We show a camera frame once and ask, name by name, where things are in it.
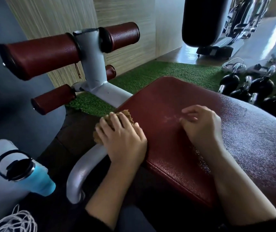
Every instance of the forearm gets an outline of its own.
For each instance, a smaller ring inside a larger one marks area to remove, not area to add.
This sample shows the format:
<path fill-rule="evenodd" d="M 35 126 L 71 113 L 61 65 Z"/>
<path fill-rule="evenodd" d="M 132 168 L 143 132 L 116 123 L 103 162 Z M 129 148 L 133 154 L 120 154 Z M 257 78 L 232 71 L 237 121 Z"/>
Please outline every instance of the forearm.
<path fill-rule="evenodd" d="M 87 212 L 109 226 L 115 228 L 126 192 L 137 169 L 111 164 L 109 171 L 86 205 Z"/>
<path fill-rule="evenodd" d="M 231 225 L 249 225 L 276 218 L 276 209 L 231 154 L 220 148 L 209 163 L 222 207 Z"/>

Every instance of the black sleeve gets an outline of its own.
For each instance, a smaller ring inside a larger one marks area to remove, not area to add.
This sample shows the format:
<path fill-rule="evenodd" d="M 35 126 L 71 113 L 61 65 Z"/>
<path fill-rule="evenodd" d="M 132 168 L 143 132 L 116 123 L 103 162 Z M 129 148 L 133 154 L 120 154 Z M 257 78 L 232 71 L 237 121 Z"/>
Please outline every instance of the black sleeve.
<path fill-rule="evenodd" d="M 232 232 L 276 232 L 276 219 L 260 222 L 247 226 L 228 226 L 228 231 Z"/>
<path fill-rule="evenodd" d="M 79 218 L 76 220 L 76 223 L 71 231 L 72 232 L 80 232 L 80 231 L 111 232 L 112 230 L 104 222 L 89 215 L 86 210 L 83 210 Z"/>

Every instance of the red string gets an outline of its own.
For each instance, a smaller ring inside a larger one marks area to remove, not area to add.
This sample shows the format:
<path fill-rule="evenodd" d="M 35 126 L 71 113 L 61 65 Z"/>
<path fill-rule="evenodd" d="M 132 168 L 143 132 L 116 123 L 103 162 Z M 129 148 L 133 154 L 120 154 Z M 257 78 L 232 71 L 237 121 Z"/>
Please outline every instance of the red string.
<path fill-rule="evenodd" d="M 77 66 L 77 64 L 76 64 L 76 63 L 75 63 L 74 65 L 75 65 L 75 67 L 76 67 L 76 70 L 77 70 L 78 76 L 79 76 L 79 78 L 81 79 L 81 74 L 80 74 L 80 72 L 79 72 L 78 66 Z"/>

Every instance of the green grass mat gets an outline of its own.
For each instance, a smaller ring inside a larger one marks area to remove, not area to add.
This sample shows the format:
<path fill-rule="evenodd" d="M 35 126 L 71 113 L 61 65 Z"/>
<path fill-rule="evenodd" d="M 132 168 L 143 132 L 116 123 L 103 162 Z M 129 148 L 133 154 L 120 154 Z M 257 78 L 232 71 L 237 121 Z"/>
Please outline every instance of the green grass mat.
<path fill-rule="evenodd" d="M 150 61 L 109 82 L 134 94 L 164 75 L 171 75 L 213 91 L 219 89 L 219 82 L 224 76 L 220 67 Z M 276 85 L 276 76 L 272 81 Z M 112 106 L 88 92 L 78 95 L 68 106 L 96 116 L 103 116 L 114 110 Z"/>

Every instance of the brown cloth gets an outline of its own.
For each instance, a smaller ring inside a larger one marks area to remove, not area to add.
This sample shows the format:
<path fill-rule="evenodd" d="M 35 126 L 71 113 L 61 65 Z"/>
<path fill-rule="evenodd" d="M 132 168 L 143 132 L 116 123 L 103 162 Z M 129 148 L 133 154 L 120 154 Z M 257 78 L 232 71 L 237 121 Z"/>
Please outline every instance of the brown cloth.
<path fill-rule="evenodd" d="M 132 119 L 131 114 L 129 113 L 129 111 L 128 111 L 128 110 L 123 110 L 123 111 L 121 111 L 121 112 L 128 118 L 129 122 L 130 122 L 132 125 L 134 125 L 134 121 L 133 121 L 133 119 Z M 114 130 L 112 121 L 110 120 L 110 116 L 109 116 L 109 115 L 105 115 L 105 116 L 104 116 L 104 119 L 106 120 L 107 124 Z M 98 133 L 97 133 L 96 131 L 93 132 L 93 137 L 94 137 L 94 141 L 95 141 L 97 144 L 102 144 L 102 145 L 103 145 L 103 142 L 102 142 L 101 138 L 99 137 L 99 135 L 98 135 Z"/>

